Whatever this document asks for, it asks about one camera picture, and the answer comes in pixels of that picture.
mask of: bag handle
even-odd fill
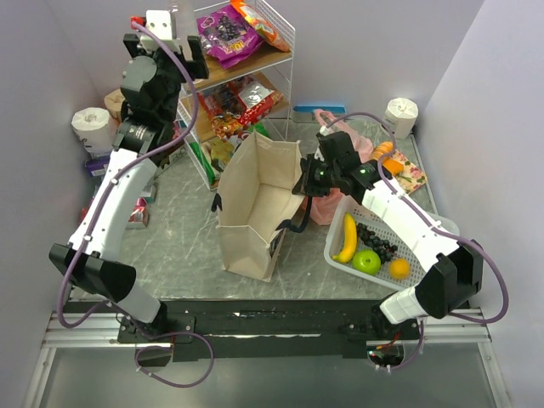
[[[280,225],[278,225],[278,228],[275,230],[283,230],[284,228],[288,228],[290,231],[300,234],[304,230],[306,230],[306,227],[308,226],[309,221],[309,212],[312,209],[312,199],[314,197],[308,197],[308,204],[306,205],[306,212],[304,213],[303,222],[300,223],[300,225],[297,227],[296,225],[293,225],[291,223],[290,219],[284,219],[281,221]]]
[[[219,210],[223,211],[223,203],[221,202],[221,195],[219,195],[219,193],[215,193],[212,202],[212,213],[215,213],[218,208]]]

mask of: fruit basket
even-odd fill
[[[359,272],[355,269],[351,263],[339,263],[332,260],[332,256],[338,254],[343,247],[343,216],[345,213],[350,213],[355,222],[366,225],[369,230],[372,230],[382,240],[388,240],[391,245],[396,245],[396,258],[404,258],[410,264],[410,276],[403,280],[393,279],[389,275],[389,263],[382,264],[382,267],[376,275],[368,275],[363,272]],[[442,227],[450,231],[453,234],[459,235],[459,228],[457,225],[447,218],[440,217],[436,214],[429,213],[429,215],[437,221],[442,222]],[[357,251],[370,249],[368,246],[358,239]],[[368,211],[366,208],[357,204],[357,202],[348,196],[345,196],[338,204],[337,210],[334,213],[332,219],[331,228],[326,236],[325,244],[325,260],[336,269],[340,269],[344,272],[348,272],[351,275],[359,276],[360,278],[367,279],[379,285],[383,285],[401,291],[407,287],[414,286],[420,282],[425,275],[425,271],[419,264],[416,256],[410,250],[410,248],[375,214]]]

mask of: gray countertop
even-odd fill
[[[350,125],[374,145],[387,139],[373,123],[351,121]],[[314,152],[318,131],[317,124],[290,122],[288,139],[301,140],[303,154]],[[421,166],[412,138],[399,141],[398,149]],[[222,271],[217,217],[210,211],[213,193],[190,158],[183,157],[157,183],[148,228],[125,233],[119,258],[136,268],[140,285],[157,298],[383,298],[392,292],[326,263],[323,249],[328,227],[313,222],[302,234],[286,233],[270,283]],[[435,212],[427,185],[411,197],[426,211]],[[74,290],[72,298],[91,299],[80,290]]]

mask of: orange snack bag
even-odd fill
[[[257,12],[257,10],[240,0],[230,0],[230,5],[240,13],[247,23],[255,29],[259,36],[264,38],[266,42],[273,47],[278,48],[284,53],[288,53],[290,48],[289,44],[280,33],[267,21],[264,17]]]

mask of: wooden shelf board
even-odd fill
[[[279,49],[265,43],[255,52],[255,54],[252,54],[228,70],[224,70],[221,68],[221,65],[219,65],[216,58],[206,55],[206,62],[208,70],[210,71],[210,77],[196,83],[195,87],[197,91],[215,87],[221,83],[231,81],[238,77],[242,77],[256,71],[261,71],[268,66],[288,61],[291,58],[291,52],[281,52]]]
[[[261,82],[261,84],[263,84],[266,88],[275,89],[274,85],[272,85],[269,79],[262,72],[253,74],[253,76],[259,82]],[[184,104],[185,109],[188,112],[191,112],[190,107],[191,107],[192,97],[183,98],[181,102],[182,104]],[[269,115],[277,111],[281,111],[282,109],[285,109],[288,106],[289,106],[289,102],[286,101],[284,96],[284,98],[272,108]],[[208,140],[211,140],[216,137],[216,134],[212,129],[212,124],[210,123],[207,113],[201,104],[198,104],[198,117],[196,118],[195,128],[196,128],[196,135],[198,136],[198,139],[201,141],[201,143],[207,142]]]

